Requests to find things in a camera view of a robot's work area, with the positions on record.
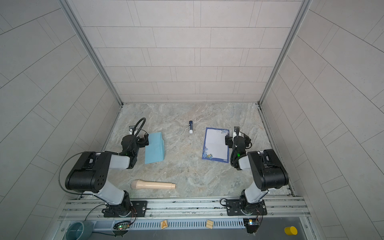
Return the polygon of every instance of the wooden block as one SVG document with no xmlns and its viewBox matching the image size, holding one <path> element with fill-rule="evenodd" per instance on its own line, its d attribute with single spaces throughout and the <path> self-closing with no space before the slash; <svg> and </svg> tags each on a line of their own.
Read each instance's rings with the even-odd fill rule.
<svg viewBox="0 0 384 240">
<path fill-rule="evenodd" d="M 161 224 L 161 229 L 168 227 L 168 222 L 166 220 L 162 221 L 160 224 Z"/>
<path fill-rule="evenodd" d="M 213 221 L 211 221 L 211 220 L 207 220 L 207 224 L 205 225 L 207 228 L 210 228 L 210 229 L 212 229 L 213 228 L 213 226 L 214 226 L 214 222 Z"/>
</svg>

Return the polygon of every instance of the yellow cylinder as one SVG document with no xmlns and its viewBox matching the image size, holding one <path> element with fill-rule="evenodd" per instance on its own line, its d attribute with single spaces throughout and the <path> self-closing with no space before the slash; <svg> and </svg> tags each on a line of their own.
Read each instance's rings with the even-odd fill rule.
<svg viewBox="0 0 384 240">
<path fill-rule="evenodd" d="M 297 235 L 297 229 L 295 227 L 286 227 L 284 229 L 286 235 Z"/>
</svg>

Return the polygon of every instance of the beige microphone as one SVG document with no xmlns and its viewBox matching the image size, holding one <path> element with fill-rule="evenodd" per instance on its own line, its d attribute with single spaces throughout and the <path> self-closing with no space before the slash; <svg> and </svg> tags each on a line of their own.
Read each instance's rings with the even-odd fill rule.
<svg viewBox="0 0 384 240">
<path fill-rule="evenodd" d="M 170 182 L 147 182 L 135 180 L 131 184 L 133 189 L 175 189 L 176 184 Z"/>
</svg>

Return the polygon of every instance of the tiled wall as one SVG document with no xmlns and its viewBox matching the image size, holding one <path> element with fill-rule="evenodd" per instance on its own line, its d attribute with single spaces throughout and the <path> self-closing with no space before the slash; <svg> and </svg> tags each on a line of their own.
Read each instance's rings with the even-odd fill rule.
<svg viewBox="0 0 384 240">
<path fill-rule="evenodd" d="M 323 239 L 384 237 L 383 16 L 384 1 L 314 0 L 262 104 Z"/>
<path fill-rule="evenodd" d="M 123 102 L 258 101 L 300 1 L 69 0 Z"/>
<path fill-rule="evenodd" d="M 43 237 L 73 198 L 59 166 L 99 151 L 118 109 L 56 0 L 0 1 L 1 239 Z"/>
</svg>

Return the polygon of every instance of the cable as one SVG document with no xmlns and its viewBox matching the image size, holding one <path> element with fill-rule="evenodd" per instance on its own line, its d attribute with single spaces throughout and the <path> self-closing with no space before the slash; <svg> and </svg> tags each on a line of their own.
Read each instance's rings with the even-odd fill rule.
<svg viewBox="0 0 384 240">
<path fill-rule="evenodd" d="M 117 236 L 116 234 L 106 234 L 106 233 L 102 233 L 102 232 L 92 232 L 92 233 L 98 233 L 98 234 L 103 234 L 103 235 L 108 235 L 108 236 Z"/>
<path fill-rule="evenodd" d="M 122 155 L 123 153 L 125 153 L 125 151 L 127 151 L 127 150 L 131 147 L 132 143 L 135 141 L 136 137 L 139 135 L 140 130 L 141 130 L 142 127 L 144 126 L 145 121 L 146 121 L 146 118 L 142 118 L 142 119 L 140 119 L 140 120 L 136 123 L 136 125 L 135 125 L 135 127 L 133 128 L 132 132 L 135 132 L 135 130 L 136 130 L 137 126 L 139 125 L 139 123 L 142 122 L 142 124 L 140 125 L 140 127 L 139 127 L 137 133 L 135 134 L 134 138 L 132 138 L 131 142 L 129 143 L 128 147 L 127 147 L 126 149 L 124 149 L 121 153 L 119 153 L 119 155 Z"/>
<path fill-rule="evenodd" d="M 87 220 L 88 215 L 89 215 L 93 210 L 95 210 L 95 208 L 97 208 L 98 206 L 101 206 L 101 205 L 105 205 L 105 203 L 104 203 L 104 204 L 97 205 L 97 206 L 94 207 L 91 211 L 89 211 L 89 213 L 86 215 L 84 221 Z"/>
</svg>

